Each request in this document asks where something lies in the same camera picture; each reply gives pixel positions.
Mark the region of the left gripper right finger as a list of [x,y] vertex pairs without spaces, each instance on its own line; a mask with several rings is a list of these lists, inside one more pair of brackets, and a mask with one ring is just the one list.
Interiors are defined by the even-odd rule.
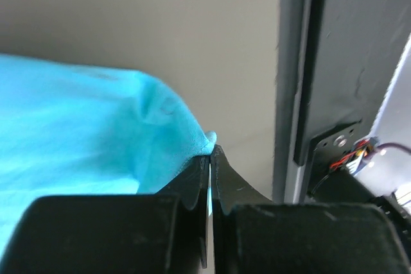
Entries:
[[230,165],[220,145],[210,155],[213,209],[214,270],[240,273],[242,265],[241,221],[238,213],[249,205],[272,205]]

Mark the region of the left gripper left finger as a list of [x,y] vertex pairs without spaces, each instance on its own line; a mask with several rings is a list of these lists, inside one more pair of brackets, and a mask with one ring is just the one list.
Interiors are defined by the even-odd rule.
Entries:
[[208,180],[209,157],[195,157],[155,194],[154,269],[207,266]]

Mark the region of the light blue t shirt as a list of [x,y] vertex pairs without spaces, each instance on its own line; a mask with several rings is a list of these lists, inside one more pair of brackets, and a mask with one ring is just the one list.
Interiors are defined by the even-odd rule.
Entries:
[[1,246],[37,198],[156,193],[216,140],[148,74],[1,55]]

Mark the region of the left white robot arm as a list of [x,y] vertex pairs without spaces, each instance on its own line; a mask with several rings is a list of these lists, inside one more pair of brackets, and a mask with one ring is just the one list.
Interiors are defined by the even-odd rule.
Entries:
[[387,89],[367,140],[361,122],[335,123],[312,139],[304,99],[315,41],[304,35],[279,41],[275,166],[285,169],[280,196],[291,189],[291,161],[301,200],[275,205],[230,166],[223,149],[195,157],[166,187],[166,273],[197,273],[207,265],[207,222],[213,222],[217,273],[409,273],[410,108]]

